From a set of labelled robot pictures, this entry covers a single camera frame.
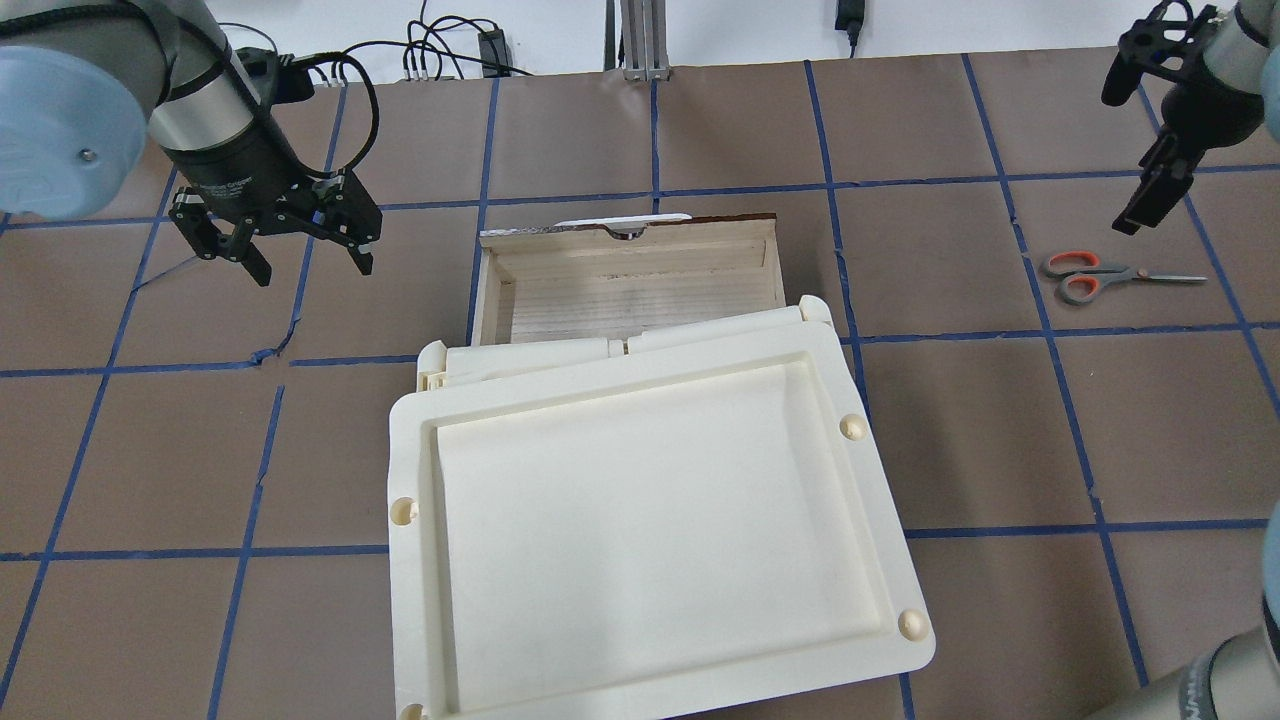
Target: round peg hole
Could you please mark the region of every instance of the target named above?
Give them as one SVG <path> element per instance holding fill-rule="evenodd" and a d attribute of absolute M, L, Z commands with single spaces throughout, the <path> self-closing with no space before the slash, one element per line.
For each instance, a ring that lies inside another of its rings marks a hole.
<path fill-rule="evenodd" d="M 402 497 L 392 503 L 392 524 L 407 525 L 417 518 L 417 501 L 412 497 Z"/>
<path fill-rule="evenodd" d="M 897 616 L 897 632 L 911 642 L 920 642 L 929 637 L 929 619 L 919 610 L 904 610 Z"/>
<path fill-rule="evenodd" d="M 872 429 L 867 424 L 867 418 L 861 415 L 845 415 L 840 420 L 840 433 L 849 439 L 863 439 L 870 434 Z"/>

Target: black cable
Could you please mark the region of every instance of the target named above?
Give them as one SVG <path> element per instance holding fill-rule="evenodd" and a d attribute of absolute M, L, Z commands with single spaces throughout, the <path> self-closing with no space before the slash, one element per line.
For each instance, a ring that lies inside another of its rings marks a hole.
<path fill-rule="evenodd" d="M 389 46 L 394 46 L 394 47 L 406 47 L 410 44 L 408 42 L 401 42 L 401 41 L 397 41 L 397 40 L 366 40 L 364 42 L 357 42 L 356 45 L 352 45 L 351 47 L 347 47 L 346 50 L 343 50 L 343 53 L 351 53 L 353 50 L 360 50 L 361 47 L 372 47 L 375 45 L 389 45 Z M 419 44 L 415 42 L 413 46 L 417 47 Z M 429 53 L 435 53 L 436 55 L 442 55 L 442 56 L 445 56 L 445 58 L 457 58 L 458 60 L 463 60 L 463 61 L 467 61 L 467 63 L 476 63 L 476 64 L 484 65 L 486 68 L 494 68 L 494 69 L 499 69 L 499 70 L 507 70 L 509 73 L 516 73 L 516 74 L 521 74 L 521 76 L 532 77 L 532 74 L 534 74 L 534 73 L 530 73 L 527 70 L 522 70 L 520 68 L 513 68 L 511 65 L 503 65 L 502 63 L 490 63 L 489 60 L 481 60 L 480 58 L 471 58 L 470 55 L 460 55 L 457 53 L 445 53 L 443 50 L 431 50 L 431 49 L 428 49 L 428 51 Z"/>
<path fill-rule="evenodd" d="M 436 24 L 443 23 L 445 20 L 454 20 L 454 24 L 449 26 L 449 29 L 460 27 L 460 26 L 463 26 L 463 24 L 467 24 L 467 26 L 474 27 L 475 31 L 479 32 L 481 36 L 484 36 L 485 32 L 486 32 L 483 27 L 480 27 L 479 23 L 481 23 L 481 22 L 488 22 L 489 24 L 493 26 L 493 29 L 489 31 L 489 32 L 497 32 L 498 31 L 498 23 L 495 23 L 495 22 L 493 22 L 493 20 L 490 20 L 488 18 L 471 19 L 471 18 L 463 18 L 462 15 L 440 15 L 439 18 L 435 18 L 434 20 L 431 20 L 431 24 L 429 26 L 429 28 L 431 31 L 434 31 Z M 502 53 L 498 53 L 498 42 L 492 36 L 486 37 L 486 40 L 489 42 L 489 50 L 493 51 L 493 56 L 494 58 L 502 58 Z"/>
<path fill-rule="evenodd" d="M 315 55 L 307 55 L 306 58 L 298 58 L 294 60 L 297 65 L 303 68 L 311 68 L 330 61 L 356 68 L 356 73 L 360 74 L 360 81 L 365 83 L 365 92 L 369 95 L 369 136 L 365 138 L 365 143 L 358 151 L 356 151 L 356 155 L 351 159 L 351 161 L 340 168 L 349 170 L 358 165 L 369 155 L 369 151 L 374 149 L 374 143 L 378 142 L 378 128 L 381 124 L 381 111 L 378 108 L 378 92 L 374 90 L 374 81 L 370 79 L 369 72 L 365 70 L 365 65 L 360 64 L 360 60 L 355 59 L 349 54 L 317 53 Z M 328 177 L 333 177 L 334 174 L 335 173 L 330 172 Z"/>
<path fill-rule="evenodd" d="M 440 41 L 440 46 L 444 47 L 444 51 L 449 53 L 449 54 L 453 54 L 453 49 L 449 47 L 448 41 L 444 40 L 444 35 L 440 31 L 431 29 L 431 27 L 429 27 L 426 23 L 421 23 L 419 20 L 410 20 L 408 26 L 406 27 L 406 33 L 408 35 L 408 41 L 411 44 L 413 42 L 413 27 L 415 26 L 416 27 L 421 27 L 422 32 L 425 33 L 425 37 L 422 38 L 422 42 L 428 42 L 428 38 L 430 38 L 434 35 L 435 38 Z M 439 61 L 439 65 L 435 69 L 435 79 L 440 79 L 440 76 L 444 72 L 444 59 L 440 58 L 440 56 L 436 56 L 436 60 Z M 426 50 L 425 49 L 422 50 L 422 69 L 426 70 Z M 462 79 L 462 77 L 463 77 L 462 76 L 462 65 L 458 63 L 457 58 L 453 58 L 453 69 L 457 70 L 458 79 Z"/>
<path fill-rule="evenodd" d="M 426 0 L 422 0 L 422 8 L 426 9 Z M 407 26 L 404 26 L 404 40 L 410 44 L 410 46 L 406 47 L 403 53 L 401 53 L 401 64 L 403 64 L 406 60 L 408 60 L 410 64 L 413 65 L 413 76 L 412 77 L 417 77 L 417 59 L 413 56 L 413 22 L 412 20 L 410 20 L 410 23 Z M 422 69 L 424 70 L 426 69 L 426 53 L 422 53 Z"/>
<path fill-rule="evenodd" d="M 1196 10 L 1192 9 L 1192 4 L 1188 0 L 1172 0 L 1174 5 L 1178 5 L 1187 13 L 1187 22 L 1196 19 Z"/>
<path fill-rule="evenodd" d="M 253 26 L 247 26 L 247 24 L 244 24 L 244 23 L 218 23 L 218 24 L 219 24 L 219 26 L 221 26 L 221 27 L 238 27 L 238 28 L 241 28 L 241 29 L 247 29 L 247 31 L 250 31 L 250 32 L 252 32 L 252 33 L 257 33 L 257 35 L 259 35 L 260 37 L 262 37 L 264 40 L 266 40 L 268 42 L 270 42 L 270 44 L 271 44 L 271 53 L 275 53 L 275 56 L 276 56 L 276 58 L 279 58 L 279 56 L 280 56 L 280 49 L 279 49 L 279 47 L 276 47 L 276 45 L 275 45 L 275 41 L 274 41 L 274 40 L 271 40 L 271 36 L 270 36 L 270 35 L 266 35 L 265 32 L 262 32 L 262 31 L 260 31 L 260 29 L 257 29 L 256 27 L 253 27 Z"/>
<path fill-rule="evenodd" d="M 136 5 L 76 5 L 73 8 L 58 8 L 56 10 L 45 10 L 44 13 L 33 13 L 0 22 L 0 40 L 59 23 L 97 18 L 145 20 L 146 13 Z"/>

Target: white plastic tray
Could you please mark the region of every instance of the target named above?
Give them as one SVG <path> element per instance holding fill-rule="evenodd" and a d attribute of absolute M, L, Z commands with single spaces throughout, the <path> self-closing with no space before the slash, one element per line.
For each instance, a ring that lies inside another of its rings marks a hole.
<path fill-rule="evenodd" d="M 401 717 L 666 717 L 923 666 L 863 416 L 818 322 L 402 398 Z"/>

